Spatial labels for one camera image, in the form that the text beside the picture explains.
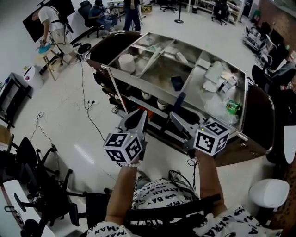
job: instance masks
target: person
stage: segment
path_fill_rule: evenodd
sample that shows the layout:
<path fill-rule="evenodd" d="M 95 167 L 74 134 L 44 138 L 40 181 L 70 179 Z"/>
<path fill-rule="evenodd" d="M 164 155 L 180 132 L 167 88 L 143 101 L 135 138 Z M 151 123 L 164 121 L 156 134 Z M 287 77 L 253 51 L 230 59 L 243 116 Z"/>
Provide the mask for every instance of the person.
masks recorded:
<path fill-rule="evenodd" d="M 43 42 L 41 44 L 42 47 L 46 45 L 47 36 L 50 32 L 54 42 L 57 44 L 59 49 L 64 54 L 69 54 L 71 56 L 71 64 L 74 64 L 78 61 L 78 57 L 74 52 L 74 48 L 72 44 L 70 44 L 66 38 L 65 25 L 58 21 L 58 11 L 52 6 L 43 6 L 39 10 L 33 13 L 32 20 L 40 20 L 41 24 L 44 25 L 44 35 Z"/>
<path fill-rule="evenodd" d="M 152 236 L 204 236 L 204 237 L 278 237 L 281 230 L 270 230 L 262 227 L 244 207 L 237 206 L 227 209 L 224 204 L 222 188 L 219 182 L 214 158 L 199 150 L 195 153 L 198 159 L 200 175 L 200 198 L 204 199 L 219 194 L 221 199 L 209 205 L 209 213 L 202 216 L 199 222 L 192 221 L 190 217 L 177 228 L 166 229 L 163 233 Z M 134 191 L 136 176 L 139 177 Z M 138 226 L 137 235 L 125 227 L 124 218 L 128 209 L 150 209 L 183 205 L 198 199 L 194 190 L 185 184 L 180 178 L 160 179 L 150 182 L 137 172 L 137 167 L 123 166 L 119 172 L 114 190 L 110 196 L 105 222 L 97 223 L 87 231 L 88 237 L 112 237 L 112 236 L 151 236 L 147 227 L 161 225 L 155 217 L 154 222 L 133 222 Z"/>
<path fill-rule="evenodd" d="M 130 30 L 132 21 L 135 23 L 135 31 L 141 32 L 140 18 L 138 12 L 139 0 L 124 0 L 124 11 L 125 11 L 125 24 L 124 31 Z"/>
<path fill-rule="evenodd" d="M 105 25 L 105 34 L 115 31 L 115 26 L 117 25 L 117 15 L 105 15 L 105 7 L 102 0 L 96 0 L 94 6 L 89 10 L 88 18 L 96 19 L 96 22 Z"/>

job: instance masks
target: wall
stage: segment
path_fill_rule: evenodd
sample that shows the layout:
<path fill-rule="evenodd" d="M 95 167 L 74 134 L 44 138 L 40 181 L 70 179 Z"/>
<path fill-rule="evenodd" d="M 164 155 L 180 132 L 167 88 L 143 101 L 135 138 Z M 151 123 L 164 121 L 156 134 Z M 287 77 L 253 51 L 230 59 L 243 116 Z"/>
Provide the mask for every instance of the wall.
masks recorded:
<path fill-rule="evenodd" d="M 7 202 L 0 188 L 0 236 L 1 237 L 19 237 L 21 228 L 11 213 L 4 211 Z"/>
<path fill-rule="evenodd" d="M 84 26 L 83 17 L 77 12 L 82 1 L 72 0 L 75 13 L 68 16 L 74 31 L 71 35 L 73 39 L 88 29 Z M 34 43 L 24 27 L 23 20 L 38 9 L 39 2 L 41 0 L 0 0 L 0 81 L 7 78 L 11 72 L 22 75 L 24 66 L 35 64 L 39 43 Z"/>
<path fill-rule="evenodd" d="M 271 28 L 284 38 L 285 45 L 290 45 L 289 52 L 296 51 L 296 18 L 279 9 L 269 0 L 260 0 L 259 7 L 261 10 L 259 24 L 268 22 Z"/>

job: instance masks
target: black pole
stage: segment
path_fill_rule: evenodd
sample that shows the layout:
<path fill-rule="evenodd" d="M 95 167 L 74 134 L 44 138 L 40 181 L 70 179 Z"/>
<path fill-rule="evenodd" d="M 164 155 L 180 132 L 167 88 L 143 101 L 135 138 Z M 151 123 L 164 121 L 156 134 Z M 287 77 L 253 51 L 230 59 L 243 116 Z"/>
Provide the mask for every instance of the black pole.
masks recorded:
<path fill-rule="evenodd" d="M 184 23 L 184 21 L 180 20 L 180 16 L 181 16 L 181 6 L 182 6 L 182 1 L 180 0 L 180 7 L 179 7 L 179 19 L 175 20 L 176 23 Z"/>

